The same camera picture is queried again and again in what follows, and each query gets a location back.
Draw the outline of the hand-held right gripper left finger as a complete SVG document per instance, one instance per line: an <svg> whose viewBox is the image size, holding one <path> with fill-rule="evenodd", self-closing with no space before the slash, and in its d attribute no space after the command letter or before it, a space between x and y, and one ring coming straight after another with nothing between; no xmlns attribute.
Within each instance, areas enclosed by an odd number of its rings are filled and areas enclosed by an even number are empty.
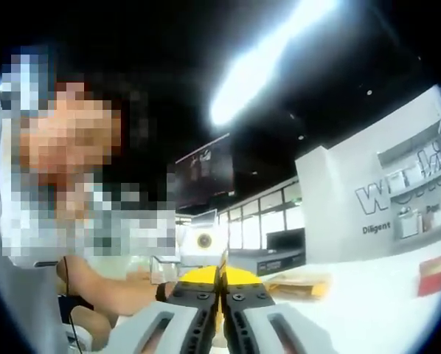
<svg viewBox="0 0 441 354"><path fill-rule="evenodd" d="M152 336L160 335L154 353L209 353L217 330L218 283L216 267L186 273L165 302L153 302L118 324L105 351L141 353Z"/></svg>

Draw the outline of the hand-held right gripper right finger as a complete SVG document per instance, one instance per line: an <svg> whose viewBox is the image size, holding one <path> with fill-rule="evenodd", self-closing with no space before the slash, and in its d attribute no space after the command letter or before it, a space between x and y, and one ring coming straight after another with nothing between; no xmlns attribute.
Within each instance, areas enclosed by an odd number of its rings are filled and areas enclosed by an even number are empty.
<svg viewBox="0 0 441 354"><path fill-rule="evenodd" d="M330 334L288 303L277 304L249 271L221 272L223 332L231 353L335 353Z"/></svg>

